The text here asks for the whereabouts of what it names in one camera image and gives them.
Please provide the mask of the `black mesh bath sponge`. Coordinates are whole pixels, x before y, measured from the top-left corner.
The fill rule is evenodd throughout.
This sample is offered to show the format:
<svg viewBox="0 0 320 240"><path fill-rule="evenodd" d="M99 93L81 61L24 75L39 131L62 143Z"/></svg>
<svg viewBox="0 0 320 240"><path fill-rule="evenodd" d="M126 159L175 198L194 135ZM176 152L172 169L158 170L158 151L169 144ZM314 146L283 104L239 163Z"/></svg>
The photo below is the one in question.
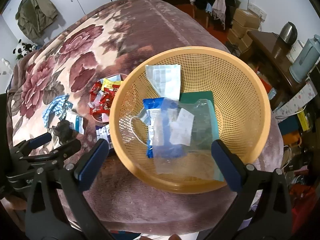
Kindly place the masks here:
<svg viewBox="0 0 320 240"><path fill-rule="evenodd" d="M56 126L52 127L53 135L58 137L60 145L64 145L76 138L77 132L72 129L68 120L61 120Z"/></svg>

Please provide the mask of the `blue white wet wipes pack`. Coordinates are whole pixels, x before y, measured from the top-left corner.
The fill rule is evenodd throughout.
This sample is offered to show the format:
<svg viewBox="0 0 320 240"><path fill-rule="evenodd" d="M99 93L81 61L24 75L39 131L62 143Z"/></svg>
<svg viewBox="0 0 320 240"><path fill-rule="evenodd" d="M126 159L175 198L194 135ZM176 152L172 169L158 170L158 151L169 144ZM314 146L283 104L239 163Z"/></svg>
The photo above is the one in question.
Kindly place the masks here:
<svg viewBox="0 0 320 240"><path fill-rule="evenodd" d="M105 126L96 126L95 131L97 139L105 139L108 142L109 149L113 149L109 124L106 124Z"/></svg>

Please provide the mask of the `light blue face mask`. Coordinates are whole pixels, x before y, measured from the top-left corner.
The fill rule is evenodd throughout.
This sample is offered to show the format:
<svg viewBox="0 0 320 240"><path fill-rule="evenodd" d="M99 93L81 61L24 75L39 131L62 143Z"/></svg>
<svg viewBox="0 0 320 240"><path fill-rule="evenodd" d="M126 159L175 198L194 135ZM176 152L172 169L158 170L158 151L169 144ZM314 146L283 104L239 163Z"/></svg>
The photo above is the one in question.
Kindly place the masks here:
<svg viewBox="0 0 320 240"><path fill-rule="evenodd" d="M142 122L138 116L132 116L129 120L129 126L131 133L135 138L143 145L148 144L149 134L148 126Z"/></svg>

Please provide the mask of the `blue tissue packet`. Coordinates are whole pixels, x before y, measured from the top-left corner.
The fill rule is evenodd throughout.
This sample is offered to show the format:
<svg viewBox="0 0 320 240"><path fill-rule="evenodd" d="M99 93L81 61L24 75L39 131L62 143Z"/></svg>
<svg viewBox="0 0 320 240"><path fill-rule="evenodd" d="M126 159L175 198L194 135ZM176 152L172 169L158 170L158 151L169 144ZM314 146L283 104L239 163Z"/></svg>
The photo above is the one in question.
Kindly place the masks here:
<svg viewBox="0 0 320 240"><path fill-rule="evenodd" d="M148 158L175 159L190 146L194 115L168 98L144 99L148 116Z"/></svg>

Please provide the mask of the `clear zip bag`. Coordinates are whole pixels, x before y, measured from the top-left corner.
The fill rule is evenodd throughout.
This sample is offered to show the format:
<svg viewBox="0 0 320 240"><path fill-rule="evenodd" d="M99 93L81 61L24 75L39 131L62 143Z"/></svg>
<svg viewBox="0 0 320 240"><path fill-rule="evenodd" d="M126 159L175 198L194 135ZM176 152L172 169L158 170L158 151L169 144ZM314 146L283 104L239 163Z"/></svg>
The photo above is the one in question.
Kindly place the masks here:
<svg viewBox="0 0 320 240"><path fill-rule="evenodd" d="M165 98L153 125L153 162L158 174L223 181L211 154L219 128L212 102Z"/></svg>

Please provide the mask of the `packaged face mask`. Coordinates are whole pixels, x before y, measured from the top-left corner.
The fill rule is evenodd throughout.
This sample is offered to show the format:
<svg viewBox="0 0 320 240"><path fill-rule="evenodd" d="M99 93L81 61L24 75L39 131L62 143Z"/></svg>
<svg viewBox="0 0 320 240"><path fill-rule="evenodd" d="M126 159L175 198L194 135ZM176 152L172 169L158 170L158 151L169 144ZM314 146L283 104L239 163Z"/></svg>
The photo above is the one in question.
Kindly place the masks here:
<svg viewBox="0 0 320 240"><path fill-rule="evenodd" d="M181 90L181 66L146 65L146 78L161 98L178 101Z"/></svg>

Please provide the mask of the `blue white zigzag cloth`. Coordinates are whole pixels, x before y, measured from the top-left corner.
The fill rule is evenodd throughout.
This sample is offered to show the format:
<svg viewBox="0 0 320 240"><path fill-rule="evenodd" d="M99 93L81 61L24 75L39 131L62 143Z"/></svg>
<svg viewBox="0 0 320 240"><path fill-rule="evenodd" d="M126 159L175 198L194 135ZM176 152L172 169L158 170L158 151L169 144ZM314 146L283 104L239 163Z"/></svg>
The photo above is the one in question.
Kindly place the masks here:
<svg viewBox="0 0 320 240"><path fill-rule="evenodd" d="M49 127L49 119L52 114L57 116L59 120L66 118L67 111L73 107L73 104L69 102L68 99L69 94L59 95L55 97L42 112L42 120L45 128Z"/></svg>

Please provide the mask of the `floral plush blanket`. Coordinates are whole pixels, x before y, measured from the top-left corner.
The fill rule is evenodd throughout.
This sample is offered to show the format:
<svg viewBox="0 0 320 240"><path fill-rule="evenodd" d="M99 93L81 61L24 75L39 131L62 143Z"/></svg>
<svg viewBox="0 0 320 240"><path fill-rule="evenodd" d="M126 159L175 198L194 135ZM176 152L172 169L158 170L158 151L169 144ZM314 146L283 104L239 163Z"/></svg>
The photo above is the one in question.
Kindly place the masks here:
<svg viewBox="0 0 320 240"><path fill-rule="evenodd" d="M68 94L86 119L81 149L90 150L97 137L87 103L95 81L129 74L148 58L184 46L226 51L188 14L161 0L118 0L95 9L15 65L7 99L9 146L44 133L43 110L56 96ZM156 235L212 228L235 198L226 186L202 194L157 190L115 154L84 195L108 229Z"/></svg>

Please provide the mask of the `pink candy plate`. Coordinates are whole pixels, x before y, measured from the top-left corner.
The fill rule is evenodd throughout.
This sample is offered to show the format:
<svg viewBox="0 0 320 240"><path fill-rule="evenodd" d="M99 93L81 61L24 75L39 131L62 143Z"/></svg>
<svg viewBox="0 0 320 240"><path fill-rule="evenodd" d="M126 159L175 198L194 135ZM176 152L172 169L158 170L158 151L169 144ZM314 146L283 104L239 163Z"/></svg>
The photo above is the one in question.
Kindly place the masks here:
<svg viewBox="0 0 320 240"><path fill-rule="evenodd" d="M89 91L89 113L99 123L108 123L112 102L127 75L117 74L96 81Z"/></svg>

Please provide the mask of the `green scouring pad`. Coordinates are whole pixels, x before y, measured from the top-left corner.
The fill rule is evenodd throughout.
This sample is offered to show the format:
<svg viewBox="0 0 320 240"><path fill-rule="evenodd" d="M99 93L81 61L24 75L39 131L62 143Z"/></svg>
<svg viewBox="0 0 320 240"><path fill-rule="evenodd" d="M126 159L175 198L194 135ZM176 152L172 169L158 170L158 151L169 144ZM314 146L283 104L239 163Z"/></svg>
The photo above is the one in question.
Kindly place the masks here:
<svg viewBox="0 0 320 240"><path fill-rule="evenodd" d="M212 142L219 139L219 127L211 91L180 94L183 108L194 115L191 146L195 150L211 150Z"/></svg>

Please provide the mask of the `orange perforated plastic basket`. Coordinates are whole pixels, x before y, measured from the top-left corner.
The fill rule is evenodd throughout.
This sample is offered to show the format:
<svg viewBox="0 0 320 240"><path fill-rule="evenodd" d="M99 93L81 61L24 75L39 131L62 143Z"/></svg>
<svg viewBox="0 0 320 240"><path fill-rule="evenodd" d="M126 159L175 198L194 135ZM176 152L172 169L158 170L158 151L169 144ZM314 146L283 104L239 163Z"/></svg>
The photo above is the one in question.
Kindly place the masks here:
<svg viewBox="0 0 320 240"><path fill-rule="evenodd" d="M110 116L114 150L122 164L139 180L156 189L199 194L217 190L224 181L157 174L146 146L131 133L129 120L156 91L146 78L146 65L179 64L181 91L211 91L219 136L244 163L261 154L270 131L271 109L267 92L255 72L239 58L218 49L181 47L159 53L138 65L116 93Z"/></svg>

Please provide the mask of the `olive green jacket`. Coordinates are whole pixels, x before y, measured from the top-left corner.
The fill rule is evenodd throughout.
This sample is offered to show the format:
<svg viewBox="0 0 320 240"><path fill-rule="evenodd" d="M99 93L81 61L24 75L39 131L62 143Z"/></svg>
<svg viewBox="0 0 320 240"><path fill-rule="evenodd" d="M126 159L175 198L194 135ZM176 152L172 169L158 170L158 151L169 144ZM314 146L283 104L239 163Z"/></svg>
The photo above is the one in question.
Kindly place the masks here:
<svg viewBox="0 0 320 240"><path fill-rule="evenodd" d="M51 0L21 0L15 19L22 33L36 42L57 16L58 10Z"/></svg>

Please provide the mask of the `grey blue thermos jug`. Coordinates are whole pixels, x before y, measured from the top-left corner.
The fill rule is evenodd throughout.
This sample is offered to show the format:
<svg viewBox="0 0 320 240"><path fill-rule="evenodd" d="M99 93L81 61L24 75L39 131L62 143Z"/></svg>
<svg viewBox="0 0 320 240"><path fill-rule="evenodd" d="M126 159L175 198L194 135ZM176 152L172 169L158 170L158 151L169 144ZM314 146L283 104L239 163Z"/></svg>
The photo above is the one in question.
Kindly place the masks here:
<svg viewBox="0 0 320 240"><path fill-rule="evenodd" d="M320 56L319 35L307 40L302 51L289 68L290 74L297 83L301 83L314 67Z"/></svg>

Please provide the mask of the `steel electric kettle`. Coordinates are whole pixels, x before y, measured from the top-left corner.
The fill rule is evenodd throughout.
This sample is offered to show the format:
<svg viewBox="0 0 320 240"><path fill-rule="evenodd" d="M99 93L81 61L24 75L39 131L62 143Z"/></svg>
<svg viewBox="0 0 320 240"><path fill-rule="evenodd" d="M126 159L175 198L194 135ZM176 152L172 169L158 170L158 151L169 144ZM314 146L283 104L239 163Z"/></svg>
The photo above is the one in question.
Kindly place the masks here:
<svg viewBox="0 0 320 240"><path fill-rule="evenodd" d="M296 26L292 22L287 22L283 28L281 29L281 32L279 34L279 37L288 45L292 46L298 37L298 31Z"/></svg>

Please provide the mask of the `cardboard boxes stack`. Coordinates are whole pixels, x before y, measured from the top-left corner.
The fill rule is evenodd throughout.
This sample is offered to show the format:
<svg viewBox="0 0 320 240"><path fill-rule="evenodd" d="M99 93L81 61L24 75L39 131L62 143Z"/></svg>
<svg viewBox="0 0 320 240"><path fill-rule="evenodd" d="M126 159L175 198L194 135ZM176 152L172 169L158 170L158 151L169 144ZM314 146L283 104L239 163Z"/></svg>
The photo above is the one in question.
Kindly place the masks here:
<svg viewBox="0 0 320 240"><path fill-rule="evenodd" d="M258 30L259 26L260 18L256 14L237 8L233 15L232 27L229 29L227 41L242 54L252 44L252 39L247 33L252 30Z"/></svg>

